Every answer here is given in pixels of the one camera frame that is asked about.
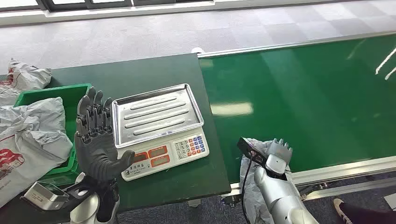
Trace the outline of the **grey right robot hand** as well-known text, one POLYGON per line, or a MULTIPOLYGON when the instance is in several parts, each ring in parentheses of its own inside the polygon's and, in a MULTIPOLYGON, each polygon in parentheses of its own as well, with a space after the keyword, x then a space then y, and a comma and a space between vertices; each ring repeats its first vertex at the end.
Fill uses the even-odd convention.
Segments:
POLYGON ((272 163, 283 163, 288 166, 293 154, 293 148, 289 147, 283 139, 274 138, 268 149, 267 161, 272 163))

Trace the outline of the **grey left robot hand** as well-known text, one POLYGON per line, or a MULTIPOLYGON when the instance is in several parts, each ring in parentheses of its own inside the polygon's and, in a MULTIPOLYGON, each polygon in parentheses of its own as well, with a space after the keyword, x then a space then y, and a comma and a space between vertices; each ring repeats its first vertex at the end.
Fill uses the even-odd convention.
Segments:
POLYGON ((135 152, 121 156, 114 143, 112 99, 103 100, 103 92, 90 87, 77 106, 74 135, 80 169, 100 182, 121 175, 134 162, 135 152))

